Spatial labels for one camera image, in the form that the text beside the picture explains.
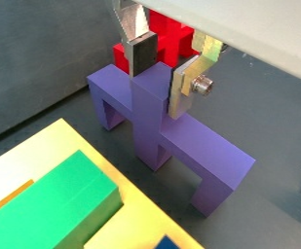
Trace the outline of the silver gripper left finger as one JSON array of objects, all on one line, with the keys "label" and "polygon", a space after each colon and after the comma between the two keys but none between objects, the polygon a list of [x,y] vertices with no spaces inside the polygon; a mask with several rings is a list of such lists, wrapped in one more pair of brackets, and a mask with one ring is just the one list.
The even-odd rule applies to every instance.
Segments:
[{"label": "silver gripper left finger", "polygon": [[129,75],[135,77],[157,62],[158,35],[150,30],[143,6],[133,0],[111,0],[122,36]]}]

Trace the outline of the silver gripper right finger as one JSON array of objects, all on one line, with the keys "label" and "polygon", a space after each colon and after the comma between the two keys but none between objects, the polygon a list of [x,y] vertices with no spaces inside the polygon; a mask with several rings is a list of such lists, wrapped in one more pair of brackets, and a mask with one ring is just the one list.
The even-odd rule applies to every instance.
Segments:
[{"label": "silver gripper right finger", "polygon": [[193,94],[210,93],[214,81],[205,72],[217,63],[223,42],[195,30],[191,39],[191,49],[198,55],[191,57],[174,71],[169,101],[169,115],[178,119],[191,107]]}]

